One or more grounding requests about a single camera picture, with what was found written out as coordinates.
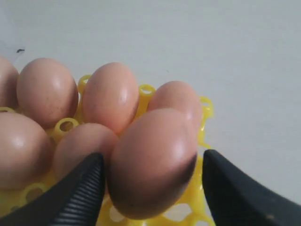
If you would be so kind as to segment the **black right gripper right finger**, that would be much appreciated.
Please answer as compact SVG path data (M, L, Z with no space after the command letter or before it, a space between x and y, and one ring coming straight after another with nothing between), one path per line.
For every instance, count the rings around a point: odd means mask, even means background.
M217 226L300 226L300 205L258 183L216 150L204 152L202 172Z

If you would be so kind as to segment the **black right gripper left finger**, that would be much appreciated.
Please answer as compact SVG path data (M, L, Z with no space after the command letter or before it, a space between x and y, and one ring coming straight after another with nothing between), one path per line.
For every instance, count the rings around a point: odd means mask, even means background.
M2 226L94 226L105 192L101 154L86 157L34 201L2 217Z

